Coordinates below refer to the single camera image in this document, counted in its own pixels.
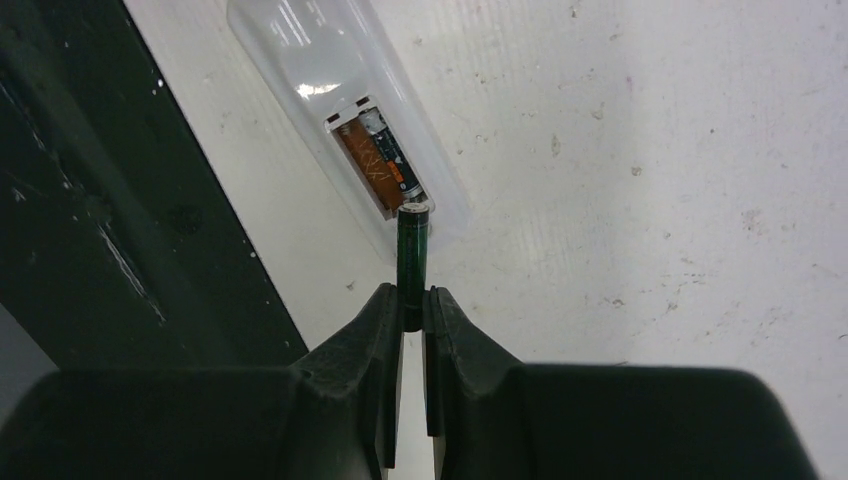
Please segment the black orange AAA battery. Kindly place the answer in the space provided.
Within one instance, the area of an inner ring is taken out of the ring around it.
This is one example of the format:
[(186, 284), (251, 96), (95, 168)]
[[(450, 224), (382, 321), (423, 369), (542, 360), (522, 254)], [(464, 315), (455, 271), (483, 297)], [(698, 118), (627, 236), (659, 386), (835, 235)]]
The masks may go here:
[(358, 120), (389, 167), (406, 201), (423, 202), (425, 190), (409, 164), (399, 142), (377, 107), (364, 110)]

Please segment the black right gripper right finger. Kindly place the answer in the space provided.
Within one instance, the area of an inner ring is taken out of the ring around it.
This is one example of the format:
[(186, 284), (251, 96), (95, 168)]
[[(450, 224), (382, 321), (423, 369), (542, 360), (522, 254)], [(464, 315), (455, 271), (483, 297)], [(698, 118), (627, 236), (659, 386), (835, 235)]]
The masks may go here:
[(423, 298), (439, 479), (813, 479), (776, 395), (738, 370), (525, 363), (451, 293)]

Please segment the white remote control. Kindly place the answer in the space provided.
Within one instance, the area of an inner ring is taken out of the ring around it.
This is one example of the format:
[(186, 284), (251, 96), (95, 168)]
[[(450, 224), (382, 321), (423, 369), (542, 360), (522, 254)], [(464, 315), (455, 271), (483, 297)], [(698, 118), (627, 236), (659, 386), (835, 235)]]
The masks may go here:
[(394, 258), (398, 209), (411, 201), (358, 120), (373, 107), (425, 190), (430, 247), (444, 247), (467, 231), (467, 194), (369, 2), (232, 1), (226, 15), (382, 258)]

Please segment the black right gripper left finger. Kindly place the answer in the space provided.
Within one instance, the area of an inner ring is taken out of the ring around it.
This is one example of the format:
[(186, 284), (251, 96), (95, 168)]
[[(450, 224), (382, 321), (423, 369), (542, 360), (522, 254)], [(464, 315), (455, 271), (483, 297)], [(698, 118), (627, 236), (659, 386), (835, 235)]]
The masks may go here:
[(380, 285), (288, 366), (51, 373), (1, 431), (5, 479), (384, 479), (402, 324)]

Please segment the green AAA battery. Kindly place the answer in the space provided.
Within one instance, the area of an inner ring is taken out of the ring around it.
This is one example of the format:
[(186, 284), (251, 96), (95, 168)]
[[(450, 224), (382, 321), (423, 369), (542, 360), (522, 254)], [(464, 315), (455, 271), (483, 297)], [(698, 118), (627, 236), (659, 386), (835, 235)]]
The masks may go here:
[(430, 209), (410, 202), (398, 209), (396, 286), (405, 332), (422, 328)]

